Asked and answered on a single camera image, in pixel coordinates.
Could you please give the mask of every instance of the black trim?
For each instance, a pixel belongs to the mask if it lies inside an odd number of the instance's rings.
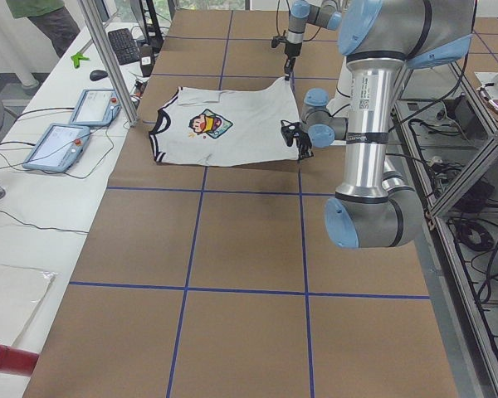
[[[349,143],[380,143],[389,142],[389,133],[347,133],[347,144]]]
[[[389,247],[395,247],[402,239],[404,233],[404,217],[402,214],[402,209],[400,208],[398,203],[393,199],[389,199],[389,202],[393,205],[395,209],[395,214],[397,215],[397,234],[395,235],[393,243],[389,246]]]
[[[424,45],[428,33],[430,33],[430,27],[432,27],[432,4],[430,0],[422,0],[424,2],[424,23],[422,24],[421,36],[418,38],[417,44],[411,50],[408,55],[408,59],[412,59]]]
[[[407,185],[402,185],[400,187],[389,188],[388,193],[393,195],[395,192],[399,192],[399,191],[414,191],[415,192],[415,190],[413,188],[408,187]]]
[[[398,178],[400,180],[403,180],[402,178],[402,174],[400,174],[399,172],[385,172],[383,174],[383,180],[386,181],[390,178]]]
[[[386,203],[388,201],[387,197],[352,197],[350,195],[344,195],[343,193],[336,192],[336,199],[341,201],[351,201],[353,203],[364,203],[366,205],[377,205],[379,203]]]
[[[352,61],[365,60],[367,58],[391,58],[394,60],[405,61],[406,56],[402,52],[397,51],[365,51],[358,52],[347,56],[347,63]]]

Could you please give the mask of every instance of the red cylinder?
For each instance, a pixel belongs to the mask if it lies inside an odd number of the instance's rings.
[[[39,354],[0,344],[0,372],[10,375],[31,376]]]

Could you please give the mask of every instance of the metal pole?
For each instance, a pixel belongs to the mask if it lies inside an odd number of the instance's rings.
[[[92,36],[92,41],[98,50],[98,54],[100,54],[101,61],[109,74],[110,82],[118,95],[122,109],[125,112],[125,117],[129,121],[129,125],[134,126],[137,123],[139,116],[137,115],[136,108],[129,96],[129,91],[125,85],[124,77],[120,71],[120,66],[116,60],[115,53],[110,47],[109,38],[105,33],[95,2],[94,0],[78,0],[78,3],[81,12],[83,13],[83,17],[85,18],[85,23],[89,28],[90,35]]]

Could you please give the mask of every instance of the white paper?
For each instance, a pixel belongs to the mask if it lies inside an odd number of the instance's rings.
[[[54,278],[40,269],[0,265],[0,344],[13,345]]]

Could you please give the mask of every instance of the green clip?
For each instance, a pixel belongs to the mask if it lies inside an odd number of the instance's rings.
[[[72,62],[74,62],[74,67],[77,69],[80,67],[80,61],[90,61],[90,58],[83,56],[80,52],[77,52],[71,56]]]

